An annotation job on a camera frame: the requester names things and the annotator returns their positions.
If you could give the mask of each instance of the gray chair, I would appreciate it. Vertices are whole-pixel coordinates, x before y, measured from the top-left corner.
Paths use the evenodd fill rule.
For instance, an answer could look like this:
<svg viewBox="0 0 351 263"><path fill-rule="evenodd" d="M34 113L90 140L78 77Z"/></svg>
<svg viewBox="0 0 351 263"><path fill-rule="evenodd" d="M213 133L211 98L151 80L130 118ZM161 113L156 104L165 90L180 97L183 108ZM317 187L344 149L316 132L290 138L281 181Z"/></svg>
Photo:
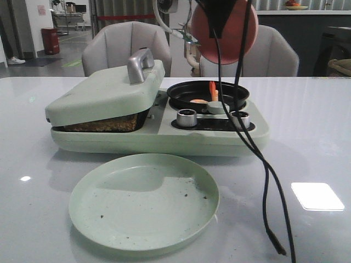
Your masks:
<svg viewBox="0 0 351 263"><path fill-rule="evenodd" d="M244 56L243 77L295 77L299 57L274 28L259 25L258 35ZM237 62L222 66L222 77L234 77ZM200 76L218 77L218 65L200 57Z"/></svg>
<svg viewBox="0 0 351 263"><path fill-rule="evenodd" d="M166 34L153 24L131 21L104 27L82 53L86 77L98 70L124 66L140 48L150 48L154 59L162 60L166 77L171 74L172 57Z"/></svg>

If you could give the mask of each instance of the shoe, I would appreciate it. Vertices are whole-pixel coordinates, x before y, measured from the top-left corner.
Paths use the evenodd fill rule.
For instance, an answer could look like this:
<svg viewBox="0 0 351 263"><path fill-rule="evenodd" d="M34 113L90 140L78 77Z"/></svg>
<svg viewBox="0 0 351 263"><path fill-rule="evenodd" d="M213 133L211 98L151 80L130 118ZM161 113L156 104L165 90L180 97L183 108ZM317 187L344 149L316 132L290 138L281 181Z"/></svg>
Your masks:
<svg viewBox="0 0 351 263"><path fill-rule="evenodd" d="M25 60L18 59L15 56L7 60L8 65L23 64L25 62Z"/></svg>

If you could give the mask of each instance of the green plate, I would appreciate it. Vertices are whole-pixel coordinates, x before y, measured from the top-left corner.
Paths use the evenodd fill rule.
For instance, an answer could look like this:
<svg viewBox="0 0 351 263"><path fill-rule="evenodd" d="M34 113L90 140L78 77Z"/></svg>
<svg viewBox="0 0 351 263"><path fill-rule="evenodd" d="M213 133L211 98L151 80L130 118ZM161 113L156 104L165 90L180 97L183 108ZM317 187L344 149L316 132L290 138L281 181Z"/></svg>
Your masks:
<svg viewBox="0 0 351 263"><path fill-rule="evenodd" d="M128 255L164 254L192 241L217 211L219 191L198 164L146 153L97 167L74 188L69 213L87 238Z"/></svg>

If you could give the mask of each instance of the nonstick pan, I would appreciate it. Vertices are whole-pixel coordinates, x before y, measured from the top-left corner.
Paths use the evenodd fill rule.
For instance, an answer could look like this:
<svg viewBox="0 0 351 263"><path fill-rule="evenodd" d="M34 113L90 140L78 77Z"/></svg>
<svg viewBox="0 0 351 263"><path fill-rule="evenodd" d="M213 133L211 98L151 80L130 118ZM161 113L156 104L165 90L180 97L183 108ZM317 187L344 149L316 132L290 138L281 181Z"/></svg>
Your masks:
<svg viewBox="0 0 351 263"><path fill-rule="evenodd" d="M234 84L228 82L222 82L223 99L224 103L229 105L231 111L234 110ZM202 99L211 101L210 93L210 81L188 81L178 83L167 89L167 95L170 99L171 106L182 109L190 108L195 110L197 113L206 113L207 105L204 103L190 102L194 99ZM245 100L249 97L250 93L247 89L239 86L238 89L238 102L237 105L239 110L245 106Z"/></svg>

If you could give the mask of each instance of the red trash bin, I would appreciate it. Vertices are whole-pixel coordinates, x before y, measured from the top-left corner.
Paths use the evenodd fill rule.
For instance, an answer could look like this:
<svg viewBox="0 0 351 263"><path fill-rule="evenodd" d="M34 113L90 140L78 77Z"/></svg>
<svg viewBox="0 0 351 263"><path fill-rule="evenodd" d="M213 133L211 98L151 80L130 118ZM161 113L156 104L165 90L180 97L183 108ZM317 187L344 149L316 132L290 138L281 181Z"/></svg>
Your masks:
<svg viewBox="0 0 351 263"><path fill-rule="evenodd" d="M42 37L45 54L53 55L60 52L59 38L57 36L56 28L42 28Z"/></svg>

